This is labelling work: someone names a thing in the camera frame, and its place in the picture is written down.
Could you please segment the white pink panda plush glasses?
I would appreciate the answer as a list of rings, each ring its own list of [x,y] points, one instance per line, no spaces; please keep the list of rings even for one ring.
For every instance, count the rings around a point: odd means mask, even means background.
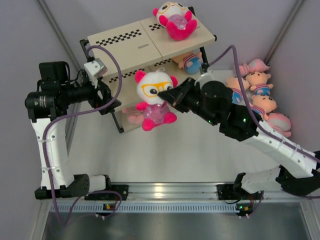
[[[175,88],[178,85],[177,78],[162,71],[138,70],[134,79],[137,95],[141,99],[135,108],[143,113],[142,129],[148,132],[160,125],[174,123],[177,116],[159,97],[159,93]]]

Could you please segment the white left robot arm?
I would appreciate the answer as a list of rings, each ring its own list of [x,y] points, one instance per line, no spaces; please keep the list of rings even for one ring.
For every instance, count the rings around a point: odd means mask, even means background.
[[[75,198],[95,192],[102,200],[109,199],[113,187],[107,175],[72,173],[65,133],[70,105],[88,102],[98,109],[112,100],[111,90],[101,80],[106,66],[98,58],[85,63],[78,72],[83,77],[82,83],[70,78],[70,66],[65,61],[43,62],[38,66],[41,79],[37,90],[29,93],[24,102],[41,161],[41,183],[34,192],[35,198]]]

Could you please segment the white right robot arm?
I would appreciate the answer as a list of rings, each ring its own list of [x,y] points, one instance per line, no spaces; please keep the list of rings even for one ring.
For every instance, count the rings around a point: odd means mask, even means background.
[[[232,190],[240,199],[258,192],[284,191],[309,198],[320,188],[320,159],[273,129],[249,107],[232,103],[233,91],[219,81],[204,85],[187,78],[158,96],[181,113],[198,115],[226,137],[250,145],[278,165],[260,172],[239,173]]]

